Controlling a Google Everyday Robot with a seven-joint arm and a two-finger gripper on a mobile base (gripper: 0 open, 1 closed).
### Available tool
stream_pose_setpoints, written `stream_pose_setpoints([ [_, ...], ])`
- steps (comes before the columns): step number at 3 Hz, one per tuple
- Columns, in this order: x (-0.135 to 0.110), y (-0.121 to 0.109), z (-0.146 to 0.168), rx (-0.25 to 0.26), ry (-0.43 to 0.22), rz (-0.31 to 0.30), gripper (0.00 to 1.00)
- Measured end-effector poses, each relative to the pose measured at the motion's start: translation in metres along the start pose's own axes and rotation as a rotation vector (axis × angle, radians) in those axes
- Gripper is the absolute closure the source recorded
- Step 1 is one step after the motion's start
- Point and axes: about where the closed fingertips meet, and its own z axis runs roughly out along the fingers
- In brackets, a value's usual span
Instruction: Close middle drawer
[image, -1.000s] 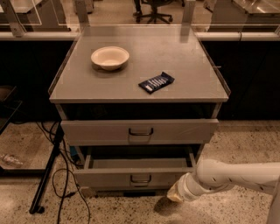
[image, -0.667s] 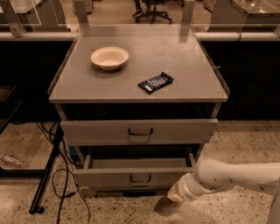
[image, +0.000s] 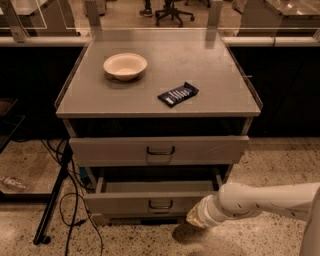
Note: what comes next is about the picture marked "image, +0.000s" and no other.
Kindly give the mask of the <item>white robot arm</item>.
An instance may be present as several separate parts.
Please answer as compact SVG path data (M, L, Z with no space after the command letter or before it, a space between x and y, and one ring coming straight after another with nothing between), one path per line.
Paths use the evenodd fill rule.
M186 220L200 228L259 215L262 211L305 220L299 256L320 256L320 183L253 187L223 184L216 194L202 198Z

